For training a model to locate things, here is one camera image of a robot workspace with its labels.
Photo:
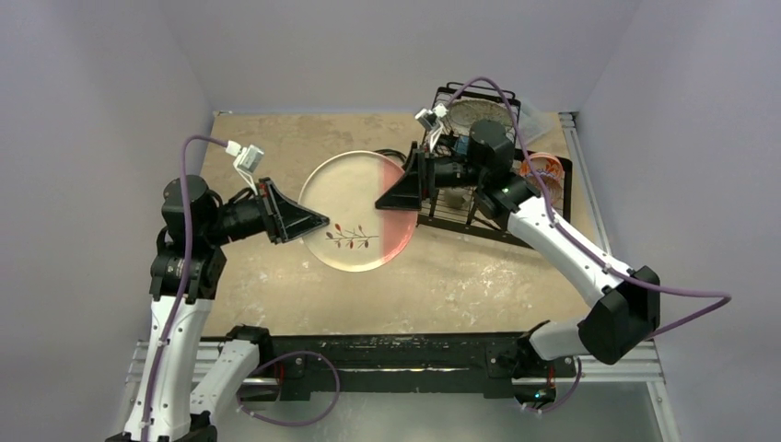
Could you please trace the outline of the blue polka dot mug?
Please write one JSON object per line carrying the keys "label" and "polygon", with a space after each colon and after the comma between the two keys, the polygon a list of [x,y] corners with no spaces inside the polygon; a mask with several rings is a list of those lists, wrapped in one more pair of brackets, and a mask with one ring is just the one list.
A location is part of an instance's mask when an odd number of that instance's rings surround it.
{"label": "blue polka dot mug", "polygon": [[462,157],[467,157],[469,154],[471,138],[468,135],[460,136],[454,144],[454,152]]}

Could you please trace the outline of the grey speckled plate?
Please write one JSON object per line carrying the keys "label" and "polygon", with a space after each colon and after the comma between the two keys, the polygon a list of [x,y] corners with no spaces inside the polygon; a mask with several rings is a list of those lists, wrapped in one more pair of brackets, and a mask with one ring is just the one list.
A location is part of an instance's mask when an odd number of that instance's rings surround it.
{"label": "grey speckled plate", "polygon": [[510,113],[499,104],[482,99],[460,99],[449,106],[445,124],[453,131],[467,134],[472,125],[480,120],[498,122],[505,130],[512,128]]}

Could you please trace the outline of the red geometric pattern bowl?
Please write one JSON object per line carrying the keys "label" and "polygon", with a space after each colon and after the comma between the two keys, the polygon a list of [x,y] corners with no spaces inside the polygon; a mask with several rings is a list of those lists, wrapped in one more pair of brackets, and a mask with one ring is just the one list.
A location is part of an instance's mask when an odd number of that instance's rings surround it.
{"label": "red geometric pattern bowl", "polygon": [[542,187],[545,187],[552,204],[559,203],[564,197],[564,188],[556,177],[542,174],[537,180],[532,174],[530,174],[529,181],[540,192],[542,192]]}

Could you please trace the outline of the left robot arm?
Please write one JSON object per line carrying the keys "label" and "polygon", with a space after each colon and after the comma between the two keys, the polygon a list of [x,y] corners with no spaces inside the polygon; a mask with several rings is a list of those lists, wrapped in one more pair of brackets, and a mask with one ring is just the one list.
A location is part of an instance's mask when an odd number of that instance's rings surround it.
{"label": "left robot arm", "polygon": [[200,176],[171,181],[161,207],[165,226],[150,266],[150,343],[137,396],[115,441],[215,441],[217,421],[237,404],[249,375],[274,367],[270,333],[235,326],[217,360],[195,381],[204,326],[227,264],[224,246],[264,234],[284,244],[329,225],[326,215],[284,196],[269,178],[227,201]]}

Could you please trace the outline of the small grey mug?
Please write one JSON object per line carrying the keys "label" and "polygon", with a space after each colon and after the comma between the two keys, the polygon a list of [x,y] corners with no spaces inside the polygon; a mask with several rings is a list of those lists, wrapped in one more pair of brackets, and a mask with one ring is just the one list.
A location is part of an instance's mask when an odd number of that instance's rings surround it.
{"label": "small grey mug", "polygon": [[447,188],[443,191],[444,204],[452,209],[463,210],[471,200],[472,191],[469,188]]}

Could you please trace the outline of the pink and cream plate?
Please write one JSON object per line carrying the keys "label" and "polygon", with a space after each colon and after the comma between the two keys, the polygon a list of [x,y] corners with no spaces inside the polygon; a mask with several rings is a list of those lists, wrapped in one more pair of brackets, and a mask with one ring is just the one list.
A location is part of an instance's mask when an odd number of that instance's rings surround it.
{"label": "pink and cream plate", "polygon": [[379,210],[377,199],[403,169],[379,153],[351,151],[332,157],[308,177],[298,203],[326,216],[325,227],[303,236],[303,244],[333,269],[362,273],[390,262],[411,242],[417,213]]}

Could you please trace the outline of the red floral bowl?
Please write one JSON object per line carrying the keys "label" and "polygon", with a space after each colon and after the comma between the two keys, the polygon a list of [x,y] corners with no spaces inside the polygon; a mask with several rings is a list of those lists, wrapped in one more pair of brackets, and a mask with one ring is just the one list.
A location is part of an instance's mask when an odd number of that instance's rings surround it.
{"label": "red floral bowl", "polygon": [[556,156],[544,152],[529,154],[520,163],[519,175],[529,177],[533,170],[541,176],[554,180],[562,180],[565,176],[565,169],[561,161]]}

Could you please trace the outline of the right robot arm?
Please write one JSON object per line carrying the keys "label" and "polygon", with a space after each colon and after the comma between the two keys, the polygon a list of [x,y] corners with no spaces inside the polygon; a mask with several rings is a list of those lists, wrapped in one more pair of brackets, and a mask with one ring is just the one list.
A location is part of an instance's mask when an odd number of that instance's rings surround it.
{"label": "right robot arm", "polygon": [[584,237],[513,171],[514,160],[515,144],[505,127],[480,120],[462,154],[431,157],[414,145],[404,173],[375,206],[417,212],[440,189],[473,186],[481,214],[538,251],[590,308],[582,319],[545,322],[526,332],[519,340],[519,367],[538,375],[553,360],[576,355],[612,365],[659,327],[659,277],[646,266],[632,269]]}

